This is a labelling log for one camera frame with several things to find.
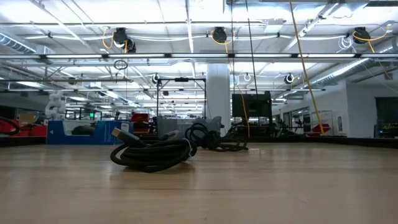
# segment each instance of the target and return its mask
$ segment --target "blue box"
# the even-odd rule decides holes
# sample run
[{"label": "blue box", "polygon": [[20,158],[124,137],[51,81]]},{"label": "blue box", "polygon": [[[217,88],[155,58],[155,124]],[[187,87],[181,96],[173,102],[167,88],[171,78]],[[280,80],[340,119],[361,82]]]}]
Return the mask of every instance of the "blue box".
[{"label": "blue box", "polygon": [[[93,135],[72,135],[72,130],[77,126],[95,124]],[[122,143],[111,133],[114,128],[132,133],[133,125],[122,121],[49,121],[47,127],[47,144],[89,144],[89,145],[113,145]]]}]

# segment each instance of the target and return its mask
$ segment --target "black monitor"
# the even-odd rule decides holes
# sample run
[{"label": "black monitor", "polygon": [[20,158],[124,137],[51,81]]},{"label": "black monitor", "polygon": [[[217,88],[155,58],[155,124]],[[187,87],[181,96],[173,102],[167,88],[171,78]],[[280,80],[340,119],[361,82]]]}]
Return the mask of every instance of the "black monitor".
[{"label": "black monitor", "polygon": [[247,117],[272,116],[272,100],[269,91],[258,94],[258,100],[256,94],[232,94],[232,117],[245,117],[243,102]]}]

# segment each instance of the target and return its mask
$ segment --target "wall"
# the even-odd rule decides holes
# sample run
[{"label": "wall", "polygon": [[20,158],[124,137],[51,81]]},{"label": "wall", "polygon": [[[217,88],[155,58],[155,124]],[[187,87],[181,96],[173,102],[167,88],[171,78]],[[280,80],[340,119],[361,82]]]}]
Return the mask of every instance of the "wall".
[{"label": "wall", "polygon": [[[347,135],[349,133],[348,123],[348,107],[347,92],[345,80],[340,81],[337,85],[326,86],[326,91],[313,92],[317,103],[318,111],[331,110],[333,112],[333,133],[334,135]],[[314,112],[311,94],[307,93],[304,100],[288,100],[287,105],[278,105],[272,107],[272,114],[280,114],[297,110],[304,107],[310,107],[310,111]],[[338,116],[342,117],[343,132],[338,132]]]},{"label": "wall", "polygon": [[374,85],[347,85],[349,137],[373,138],[377,123],[376,97],[397,97],[398,92],[376,83]]}]

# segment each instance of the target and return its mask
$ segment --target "usb connector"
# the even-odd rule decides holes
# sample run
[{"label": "usb connector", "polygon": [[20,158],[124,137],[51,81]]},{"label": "usb connector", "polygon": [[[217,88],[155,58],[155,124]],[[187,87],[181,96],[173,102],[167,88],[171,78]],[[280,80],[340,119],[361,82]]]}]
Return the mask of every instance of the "usb connector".
[{"label": "usb connector", "polygon": [[117,137],[120,141],[126,143],[129,146],[133,146],[133,147],[146,147],[147,146],[144,142],[142,142],[139,139],[139,137],[137,137],[129,132],[120,130],[118,128],[113,129],[112,135]]}]

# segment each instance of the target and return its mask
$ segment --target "white column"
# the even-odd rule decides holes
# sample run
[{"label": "white column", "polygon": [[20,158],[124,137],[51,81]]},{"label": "white column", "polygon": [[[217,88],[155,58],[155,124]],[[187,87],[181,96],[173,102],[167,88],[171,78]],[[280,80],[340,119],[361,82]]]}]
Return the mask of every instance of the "white column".
[{"label": "white column", "polygon": [[228,64],[208,64],[206,77],[207,90],[207,118],[221,116],[221,123],[225,130],[231,126],[231,94],[229,92],[229,67]]}]

